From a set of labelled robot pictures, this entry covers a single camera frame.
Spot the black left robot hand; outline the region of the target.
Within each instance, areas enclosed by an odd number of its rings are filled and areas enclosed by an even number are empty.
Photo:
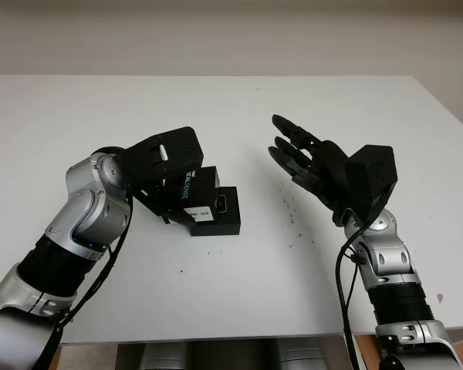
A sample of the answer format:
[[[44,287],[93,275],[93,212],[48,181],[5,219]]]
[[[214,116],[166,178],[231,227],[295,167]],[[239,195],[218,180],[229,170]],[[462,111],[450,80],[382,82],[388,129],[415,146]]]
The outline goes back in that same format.
[[[148,210],[160,217],[165,224],[169,224],[168,212],[170,206],[164,185],[165,180],[137,183],[133,195]]]

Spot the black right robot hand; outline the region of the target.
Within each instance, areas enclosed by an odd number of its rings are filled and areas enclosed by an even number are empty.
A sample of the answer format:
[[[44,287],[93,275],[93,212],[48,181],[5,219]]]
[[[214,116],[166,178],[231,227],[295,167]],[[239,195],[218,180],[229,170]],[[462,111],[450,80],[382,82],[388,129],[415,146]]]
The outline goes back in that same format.
[[[342,227],[350,208],[344,169],[348,156],[334,142],[318,139],[283,116],[273,115],[272,124],[281,135],[269,147],[271,157],[331,210],[334,224]]]

